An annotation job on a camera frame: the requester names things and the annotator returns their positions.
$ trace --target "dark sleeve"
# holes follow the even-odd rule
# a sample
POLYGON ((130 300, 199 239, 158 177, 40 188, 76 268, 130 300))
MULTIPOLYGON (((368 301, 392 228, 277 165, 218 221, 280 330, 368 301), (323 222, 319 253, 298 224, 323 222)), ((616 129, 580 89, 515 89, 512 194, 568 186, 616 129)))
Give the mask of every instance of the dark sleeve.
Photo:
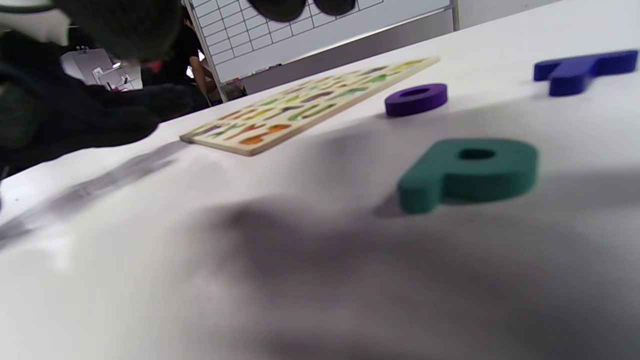
POLYGON ((198 50, 202 51, 202 45, 198 40, 198 35, 196 35, 195 32, 191 31, 188 36, 187 52, 189 56, 198 57, 198 50))

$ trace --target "white wall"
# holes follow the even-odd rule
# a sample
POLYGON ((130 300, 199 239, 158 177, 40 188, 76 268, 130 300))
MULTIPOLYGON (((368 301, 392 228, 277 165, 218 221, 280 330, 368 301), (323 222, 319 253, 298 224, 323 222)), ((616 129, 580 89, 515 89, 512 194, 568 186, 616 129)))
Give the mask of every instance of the white wall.
POLYGON ((458 0, 460 28, 465 29, 501 17, 556 3, 559 0, 458 0))
MULTIPOLYGON (((458 0, 460 28, 469 28, 556 1, 559 0, 458 0)), ((292 61, 281 67, 259 72, 244 78, 243 83, 246 91, 254 94, 452 31, 452 13, 441 12, 292 61)))

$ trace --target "wooden alphabet puzzle board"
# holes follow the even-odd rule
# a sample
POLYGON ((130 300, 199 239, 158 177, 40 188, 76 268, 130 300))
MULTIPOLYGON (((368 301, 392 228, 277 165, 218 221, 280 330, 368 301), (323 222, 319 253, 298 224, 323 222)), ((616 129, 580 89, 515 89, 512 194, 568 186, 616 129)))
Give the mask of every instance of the wooden alphabet puzzle board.
POLYGON ((253 156, 432 66, 426 58, 313 79, 255 102, 180 137, 253 156))

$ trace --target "black glove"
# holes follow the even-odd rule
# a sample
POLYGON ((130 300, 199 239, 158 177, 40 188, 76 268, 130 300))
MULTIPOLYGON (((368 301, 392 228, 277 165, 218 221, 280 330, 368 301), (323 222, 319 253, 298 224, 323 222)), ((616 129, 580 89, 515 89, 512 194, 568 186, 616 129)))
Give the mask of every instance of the black glove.
POLYGON ((163 117, 190 107, 187 93, 172 86, 132 94, 86 86, 64 73, 56 47, 18 33, 0 38, 0 83, 0 166, 30 167, 80 149, 136 142, 162 120, 148 107, 163 117), (155 100, 159 94, 167 96, 155 100), (167 107, 158 105, 168 97, 167 107))

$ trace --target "black clothing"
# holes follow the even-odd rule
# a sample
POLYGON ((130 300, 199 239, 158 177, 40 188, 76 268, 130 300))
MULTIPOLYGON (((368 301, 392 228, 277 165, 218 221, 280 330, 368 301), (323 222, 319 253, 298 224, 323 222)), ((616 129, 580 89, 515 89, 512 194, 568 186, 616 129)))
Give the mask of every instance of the black clothing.
POLYGON ((198 57, 198 50, 202 49, 198 36, 189 26, 182 25, 178 37, 163 58, 163 65, 157 74, 143 76, 143 83, 147 85, 192 84, 193 79, 187 76, 189 59, 198 57))

